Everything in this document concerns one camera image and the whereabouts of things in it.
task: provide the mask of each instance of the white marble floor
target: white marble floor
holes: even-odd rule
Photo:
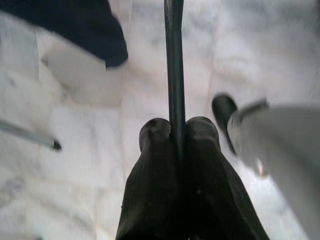
[[[61,37],[0,13],[0,118],[58,138],[63,150],[0,132],[0,239],[112,240],[138,135],[168,118],[162,0],[111,0],[128,62],[104,63]],[[211,99],[241,107],[320,104],[315,0],[185,0],[186,118],[213,119]],[[242,178],[272,240],[306,240],[272,179],[222,152]]]

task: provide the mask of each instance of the black pole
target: black pole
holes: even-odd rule
[[[164,0],[169,120],[176,146],[178,170],[181,176],[183,174],[186,139],[184,65],[181,33],[183,6],[184,0]]]

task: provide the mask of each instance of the dark cloth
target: dark cloth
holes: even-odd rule
[[[0,0],[0,10],[53,31],[119,66],[128,58],[118,20],[107,0]]]
[[[141,156],[125,186],[117,240],[268,240],[239,176],[222,155],[215,125],[186,125],[184,175],[177,174],[170,123],[140,131]]]

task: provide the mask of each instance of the dark blue fabric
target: dark blue fabric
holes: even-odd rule
[[[107,0],[0,0],[0,10],[58,33],[105,60],[107,67],[128,58],[122,28]]]

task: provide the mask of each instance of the rubber tip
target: rubber tip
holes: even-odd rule
[[[62,149],[61,144],[57,140],[54,140],[54,144],[52,148],[57,151],[61,151]]]

